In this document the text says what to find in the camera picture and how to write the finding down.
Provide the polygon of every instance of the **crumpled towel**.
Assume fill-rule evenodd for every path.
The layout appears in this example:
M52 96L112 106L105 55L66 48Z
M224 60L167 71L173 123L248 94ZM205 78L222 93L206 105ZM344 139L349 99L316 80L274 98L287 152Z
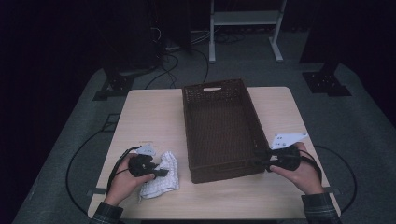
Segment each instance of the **crumpled towel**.
M145 183L140 190L140 198L150 199L158 197L165 192L179 189L177 176L177 160L172 152L167 151L161 155L161 163L156 170L169 170L166 176L157 176L154 180Z

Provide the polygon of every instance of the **sleeve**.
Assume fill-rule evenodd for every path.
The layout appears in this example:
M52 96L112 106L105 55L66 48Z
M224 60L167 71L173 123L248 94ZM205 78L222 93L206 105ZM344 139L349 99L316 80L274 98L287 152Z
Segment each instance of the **sleeve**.
M117 224L123 209L106 203L100 203L90 224Z
M309 223L341 224L329 193L303 195L302 199Z

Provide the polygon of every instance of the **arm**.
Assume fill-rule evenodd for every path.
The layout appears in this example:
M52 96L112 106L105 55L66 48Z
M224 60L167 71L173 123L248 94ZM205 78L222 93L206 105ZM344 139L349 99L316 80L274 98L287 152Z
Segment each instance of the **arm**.
M90 224L115 224L118 223L123 209L119 204L128 198L134 190L145 182L154 179L154 175L143 175L134 177L127 170L128 161L136 154L128 154L120 164L117 172L111 183L110 192L105 197L105 200L99 204L95 214L91 218Z
M300 150L306 151L304 143L296 143ZM285 170L271 166L271 171L286 177L299 190L305 193L302 196L306 219L309 223L339 224L341 220L335 211L329 193L325 192L320 184L318 174L314 167L302 161L295 171Z

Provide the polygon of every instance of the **basket handle hole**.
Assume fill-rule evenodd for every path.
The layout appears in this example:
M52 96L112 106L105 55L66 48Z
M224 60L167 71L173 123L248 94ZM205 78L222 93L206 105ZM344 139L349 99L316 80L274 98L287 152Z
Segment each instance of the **basket handle hole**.
M221 91L221 87L204 88L204 91Z

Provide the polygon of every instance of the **basket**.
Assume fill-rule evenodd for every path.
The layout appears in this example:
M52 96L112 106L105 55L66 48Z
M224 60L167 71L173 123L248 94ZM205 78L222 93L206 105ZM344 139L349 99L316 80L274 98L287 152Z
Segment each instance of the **basket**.
M184 119L192 183L264 171L270 148L241 79L183 88Z

